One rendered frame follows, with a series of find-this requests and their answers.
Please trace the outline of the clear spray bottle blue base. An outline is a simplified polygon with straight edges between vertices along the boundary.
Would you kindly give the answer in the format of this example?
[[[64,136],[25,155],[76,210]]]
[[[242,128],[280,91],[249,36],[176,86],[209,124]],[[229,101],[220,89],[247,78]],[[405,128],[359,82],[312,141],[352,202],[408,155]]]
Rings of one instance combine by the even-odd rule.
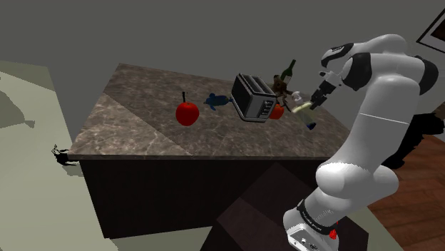
[[[291,112],[296,114],[310,130],[313,130],[316,123],[309,113],[309,107],[312,104],[309,101],[304,102],[299,91],[292,93],[292,99],[295,102],[295,107],[291,109]]]

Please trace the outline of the framed wall picture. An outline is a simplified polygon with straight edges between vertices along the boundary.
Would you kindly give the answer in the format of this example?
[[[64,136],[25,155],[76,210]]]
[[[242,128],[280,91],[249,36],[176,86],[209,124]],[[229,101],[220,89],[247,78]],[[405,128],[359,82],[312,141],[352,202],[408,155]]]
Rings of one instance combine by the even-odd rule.
[[[422,46],[445,53],[445,8],[416,40]]]

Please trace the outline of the small red tomato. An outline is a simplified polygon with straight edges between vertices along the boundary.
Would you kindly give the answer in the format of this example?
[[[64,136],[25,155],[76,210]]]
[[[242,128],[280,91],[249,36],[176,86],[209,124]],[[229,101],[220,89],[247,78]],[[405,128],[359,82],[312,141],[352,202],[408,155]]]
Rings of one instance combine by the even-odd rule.
[[[285,109],[280,104],[276,104],[275,107],[272,109],[269,119],[279,120],[284,114],[284,111]]]

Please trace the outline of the brown figure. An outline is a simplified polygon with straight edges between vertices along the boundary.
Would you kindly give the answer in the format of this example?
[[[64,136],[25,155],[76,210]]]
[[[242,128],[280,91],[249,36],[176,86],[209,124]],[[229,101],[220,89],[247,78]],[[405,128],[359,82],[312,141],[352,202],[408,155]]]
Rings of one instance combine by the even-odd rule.
[[[280,78],[280,75],[274,75],[273,80],[272,91],[276,94],[277,98],[282,98],[282,107],[291,111],[287,105],[286,97],[292,95],[292,92],[287,90],[287,84]]]

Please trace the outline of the small black object on floor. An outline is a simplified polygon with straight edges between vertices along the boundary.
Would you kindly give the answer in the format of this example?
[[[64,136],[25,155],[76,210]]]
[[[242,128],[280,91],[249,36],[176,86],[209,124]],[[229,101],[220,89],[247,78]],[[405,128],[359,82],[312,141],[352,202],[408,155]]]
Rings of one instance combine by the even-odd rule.
[[[55,144],[53,146],[53,149],[51,150],[51,152],[53,153],[53,155],[56,159],[56,162],[63,166],[78,164],[77,160],[69,160],[68,159],[68,149],[59,150],[58,146]]]

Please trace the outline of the blue fish toy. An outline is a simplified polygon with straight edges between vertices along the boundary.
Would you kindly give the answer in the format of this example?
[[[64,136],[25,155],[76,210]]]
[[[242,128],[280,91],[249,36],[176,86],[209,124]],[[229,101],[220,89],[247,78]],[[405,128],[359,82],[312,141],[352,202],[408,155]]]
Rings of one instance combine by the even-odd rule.
[[[214,93],[211,93],[208,98],[203,102],[205,105],[209,105],[209,107],[215,111],[216,106],[225,106],[229,102],[233,102],[232,98],[228,98],[227,96],[216,96]]]

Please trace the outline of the dark robot stand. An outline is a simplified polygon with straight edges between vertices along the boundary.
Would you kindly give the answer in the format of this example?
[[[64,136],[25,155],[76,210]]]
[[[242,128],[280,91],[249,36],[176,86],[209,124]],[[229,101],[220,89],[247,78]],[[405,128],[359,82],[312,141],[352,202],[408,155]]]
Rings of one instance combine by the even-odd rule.
[[[315,169],[272,165],[217,218],[200,251],[296,251],[282,216],[316,188]]]

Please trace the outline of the red apple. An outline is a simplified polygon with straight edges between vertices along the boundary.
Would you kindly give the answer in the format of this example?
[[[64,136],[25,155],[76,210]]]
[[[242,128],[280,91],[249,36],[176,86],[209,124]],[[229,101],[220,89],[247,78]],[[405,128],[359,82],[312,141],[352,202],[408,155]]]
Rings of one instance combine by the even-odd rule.
[[[182,92],[183,102],[176,108],[175,117],[182,126],[191,126],[200,115],[198,107],[191,102],[187,102],[185,91]]]

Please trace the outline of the dark kitchen island cabinet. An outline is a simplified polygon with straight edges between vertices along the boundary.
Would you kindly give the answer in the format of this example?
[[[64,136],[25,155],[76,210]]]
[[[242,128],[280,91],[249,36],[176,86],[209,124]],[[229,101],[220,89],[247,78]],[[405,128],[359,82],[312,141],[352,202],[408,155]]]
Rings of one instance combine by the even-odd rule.
[[[233,104],[210,109],[232,81],[119,64],[68,156],[83,171],[103,236],[114,239],[207,227],[275,163],[317,167],[348,130],[325,109],[309,130],[296,116],[243,121]],[[200,115],[175,117],[183,102]]]

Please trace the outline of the silver black toaster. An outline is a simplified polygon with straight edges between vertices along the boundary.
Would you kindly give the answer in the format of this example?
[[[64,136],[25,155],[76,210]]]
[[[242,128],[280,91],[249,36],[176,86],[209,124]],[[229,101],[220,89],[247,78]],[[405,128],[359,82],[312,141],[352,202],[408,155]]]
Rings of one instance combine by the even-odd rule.
[[[237,74],[231,90],[235,110],[243,121],[264,123],[276,104],[277,96],[259,77]]]

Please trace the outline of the green wine bottle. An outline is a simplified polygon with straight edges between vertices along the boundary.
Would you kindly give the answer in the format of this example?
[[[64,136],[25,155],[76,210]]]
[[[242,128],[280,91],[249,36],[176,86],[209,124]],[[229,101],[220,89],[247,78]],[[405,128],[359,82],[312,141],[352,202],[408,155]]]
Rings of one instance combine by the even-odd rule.
[[[280,80],[283,81],[286,84],[288,84],[290,82],[290,80],[292,79],[293,68],[295,66],[295,63],[296,63],[296,60],[292,59],[292,61],[289,64],[289,66],[282,72],[282,74],[280,76]]]

